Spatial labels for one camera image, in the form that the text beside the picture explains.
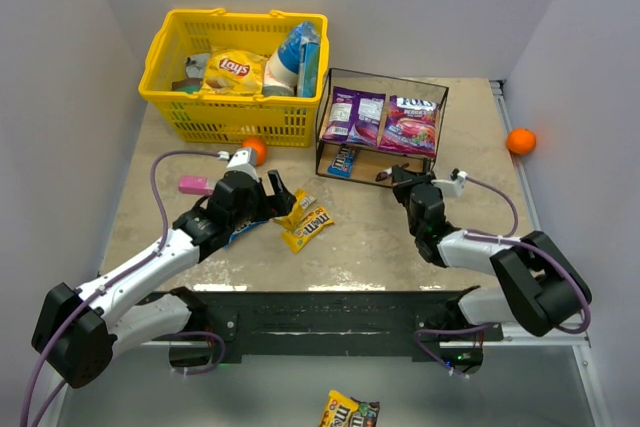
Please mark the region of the brown chocolate bar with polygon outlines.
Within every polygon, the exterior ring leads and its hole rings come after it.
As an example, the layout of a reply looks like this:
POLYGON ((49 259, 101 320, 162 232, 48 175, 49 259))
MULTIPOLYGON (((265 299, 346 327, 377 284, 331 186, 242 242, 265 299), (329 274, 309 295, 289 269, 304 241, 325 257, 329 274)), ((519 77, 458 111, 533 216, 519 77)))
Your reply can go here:
POLYGON ((385 170, 382 170, 382 171, 378 172, 376 174, 375 181, 376 182, 383 182, 383 181, 391 179, 391 178, 392 178, 392 169, 388 168, 388 169, 385 169, 385 170))

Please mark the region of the purple Fox's berries bag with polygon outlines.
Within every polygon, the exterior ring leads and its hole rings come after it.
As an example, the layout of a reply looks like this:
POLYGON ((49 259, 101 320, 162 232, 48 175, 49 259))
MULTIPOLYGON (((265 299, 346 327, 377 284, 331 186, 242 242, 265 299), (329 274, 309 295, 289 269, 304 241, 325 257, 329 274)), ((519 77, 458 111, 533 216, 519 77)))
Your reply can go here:
POLYGON ((392 95, 378 148, 434 159, 439 120, 440 105, 438 103, 392 95))

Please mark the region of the blue m&m bag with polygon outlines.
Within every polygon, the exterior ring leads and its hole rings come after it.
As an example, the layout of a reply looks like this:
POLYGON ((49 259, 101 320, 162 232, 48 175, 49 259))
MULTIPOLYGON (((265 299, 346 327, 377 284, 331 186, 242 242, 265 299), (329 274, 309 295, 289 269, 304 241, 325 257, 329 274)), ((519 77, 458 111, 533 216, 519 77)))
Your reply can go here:
POLYGON ((242 236, 243 234, 245 234, 246 232, 249 232, 251 230, 253 230, 256 227, 259 227, 261 225, 266 224, 266 221, 252 221, 252 222, 246 222, 244 224, 242 224, 241 226, 237 227, 232 234, 230 235, 227 243, 224 245, 225 248, 229 248, 230 245, 240 236, 242 236))
POLYGON ((329 163, 327 173, 343 179, 351 178, 354 164, 359 153, 360 148, 346 144, 341 145, 333 160, 329 163))

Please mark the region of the purple candy bag back side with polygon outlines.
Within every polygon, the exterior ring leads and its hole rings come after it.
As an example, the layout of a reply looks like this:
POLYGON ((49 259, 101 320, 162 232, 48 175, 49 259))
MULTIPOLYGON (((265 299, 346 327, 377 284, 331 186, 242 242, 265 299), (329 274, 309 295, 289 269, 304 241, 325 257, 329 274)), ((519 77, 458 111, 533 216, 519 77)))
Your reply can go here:
POLYGON ((321 139, 376 147, 386 95, 335 87, 321 139))

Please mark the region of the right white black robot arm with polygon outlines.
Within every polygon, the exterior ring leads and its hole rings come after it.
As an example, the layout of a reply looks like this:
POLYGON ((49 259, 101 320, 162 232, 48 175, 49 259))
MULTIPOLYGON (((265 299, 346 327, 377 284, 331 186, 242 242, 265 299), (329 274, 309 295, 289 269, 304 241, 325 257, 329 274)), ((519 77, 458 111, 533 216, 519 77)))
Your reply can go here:
POLYGON ((455 169, 446 179, 413 172, 404 165, 386 169, 392 192, 404 207, 420 256, 442 268, 462 268, 493 275, 496 289, 473 288, 456 302, 469 330, 515 322, 542 337, 552 330, 582 334, 592 321, 592 294, 552 239, 535 230, 518 237, 454 226, 445 200, 459 197, 480 180, 455 169))

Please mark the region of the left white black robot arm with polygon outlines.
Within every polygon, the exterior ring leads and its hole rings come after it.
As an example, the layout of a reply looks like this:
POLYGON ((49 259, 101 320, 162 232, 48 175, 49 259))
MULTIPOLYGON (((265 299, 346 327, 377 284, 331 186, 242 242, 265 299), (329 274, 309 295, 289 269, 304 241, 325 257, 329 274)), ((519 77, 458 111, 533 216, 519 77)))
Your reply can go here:
POLYGON ((182 289, 143 300, 175 275, 225 247, 251 222, 288 215, 296 202, 276 170, 266 193, 254 169, 231 168, 212 193, 198 199, 160 238, 108 274, 78 288, 66 283, 45 296, 31 340, 41 364, 51 366, 72 388, 94 381, 120 353, 181 332, 196 313, 182 289))

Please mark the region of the M&M bags on floor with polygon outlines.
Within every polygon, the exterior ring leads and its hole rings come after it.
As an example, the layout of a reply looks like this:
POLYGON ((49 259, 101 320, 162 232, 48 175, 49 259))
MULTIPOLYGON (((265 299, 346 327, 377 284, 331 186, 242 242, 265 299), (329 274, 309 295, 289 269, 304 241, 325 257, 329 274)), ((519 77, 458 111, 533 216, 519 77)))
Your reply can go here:
POLYGON ((330 390, 319 427, 376 427, 380 403, 360 401, 330 390))

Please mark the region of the yellow M&M bag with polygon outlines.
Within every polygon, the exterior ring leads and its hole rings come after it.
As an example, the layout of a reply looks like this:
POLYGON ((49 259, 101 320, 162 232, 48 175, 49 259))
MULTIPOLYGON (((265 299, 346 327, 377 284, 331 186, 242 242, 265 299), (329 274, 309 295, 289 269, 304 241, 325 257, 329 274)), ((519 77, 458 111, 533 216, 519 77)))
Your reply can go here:
POLYGON ((334 224, 334 219, 324 206, 318 206, 307 214, 292 231, 284 231, 281 238, 292 252, 298 253, 322 230, 334 224))

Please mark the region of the orange fruit near basket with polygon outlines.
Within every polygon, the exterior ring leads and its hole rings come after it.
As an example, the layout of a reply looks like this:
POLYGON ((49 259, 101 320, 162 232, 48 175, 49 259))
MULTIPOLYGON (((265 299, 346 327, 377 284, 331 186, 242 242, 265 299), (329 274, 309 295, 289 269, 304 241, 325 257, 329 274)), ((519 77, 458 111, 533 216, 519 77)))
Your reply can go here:
POLYGON ((265 163, 268 157, 268 147, 266 143, 259 137, 246 138, 242 146, 244 148, 252 148, 256 152, 256 165, 261 166, 265 163))

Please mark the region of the pink rectangular box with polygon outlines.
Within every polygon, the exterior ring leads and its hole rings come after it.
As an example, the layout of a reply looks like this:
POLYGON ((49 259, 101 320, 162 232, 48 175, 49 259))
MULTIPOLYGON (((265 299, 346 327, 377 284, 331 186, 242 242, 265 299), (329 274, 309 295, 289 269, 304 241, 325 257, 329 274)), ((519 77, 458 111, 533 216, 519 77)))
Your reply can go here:
POLYGON ((204 176, 184 175, 180 178, 178 190, 188 195, 206 196, 214 190, 214 183, 204 176))

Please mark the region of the yellow plastic shopping basket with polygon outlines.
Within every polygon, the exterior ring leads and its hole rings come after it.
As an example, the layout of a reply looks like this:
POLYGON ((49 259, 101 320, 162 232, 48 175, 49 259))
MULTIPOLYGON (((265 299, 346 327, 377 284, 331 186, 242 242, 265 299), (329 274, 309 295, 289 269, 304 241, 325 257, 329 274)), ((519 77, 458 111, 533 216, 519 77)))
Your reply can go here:
POLYGON ((240 143, 258 136, 269 145, 308 147, 329 71, 328 27, 328 18, 320 13, 171 10, 149 47, 139 94, 188 142, 240 143), (213 47, 270 55, 303 21, 312 22, 320 34, 315 96, 218 95, 172 89, 173 82, 185 78, 188 56, 213 47))

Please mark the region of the yellow Lays chip bag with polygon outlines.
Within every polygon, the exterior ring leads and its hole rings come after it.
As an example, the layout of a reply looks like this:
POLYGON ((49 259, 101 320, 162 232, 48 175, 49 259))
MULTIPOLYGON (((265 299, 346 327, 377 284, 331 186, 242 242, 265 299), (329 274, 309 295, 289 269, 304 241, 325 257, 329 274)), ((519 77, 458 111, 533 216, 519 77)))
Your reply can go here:
POLYGON ((242 49, 216 47, 206 62, 201 92, 252 96, 263 89, 267 58, 242 49))

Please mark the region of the blue cardboard box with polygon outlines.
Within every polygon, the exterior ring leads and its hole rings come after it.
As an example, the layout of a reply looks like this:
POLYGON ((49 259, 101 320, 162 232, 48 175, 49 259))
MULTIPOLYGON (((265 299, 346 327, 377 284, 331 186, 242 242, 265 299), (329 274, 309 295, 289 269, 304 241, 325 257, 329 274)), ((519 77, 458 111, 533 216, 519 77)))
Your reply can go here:
POLYGON ((316 95, 320 45, 306 42, 301 46, 298 83, 296 93, 299 97, 312 98, 316 95))

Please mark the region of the grey crumpled packet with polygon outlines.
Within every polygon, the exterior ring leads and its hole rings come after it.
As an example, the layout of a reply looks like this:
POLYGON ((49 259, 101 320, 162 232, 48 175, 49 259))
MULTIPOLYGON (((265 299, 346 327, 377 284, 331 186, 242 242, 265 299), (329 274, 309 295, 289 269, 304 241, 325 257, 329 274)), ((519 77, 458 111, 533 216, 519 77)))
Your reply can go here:
POLYGON ((209 52, 189 55, 185 59, 184 70, 185 70, 186 77, 190 79, 202 80, 205 75, 209 58, 210 58, 209 52))

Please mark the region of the orange fruit at wall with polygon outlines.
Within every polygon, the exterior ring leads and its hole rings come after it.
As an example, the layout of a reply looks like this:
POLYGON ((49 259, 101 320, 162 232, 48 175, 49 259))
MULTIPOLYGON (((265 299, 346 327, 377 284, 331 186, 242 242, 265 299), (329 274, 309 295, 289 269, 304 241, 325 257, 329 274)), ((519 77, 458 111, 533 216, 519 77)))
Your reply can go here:
POLYGON ((533 131, 527 128, 514 128, 506 138, 507 149, 515 155, 526 155, 532 152, 537 144, 533 131))

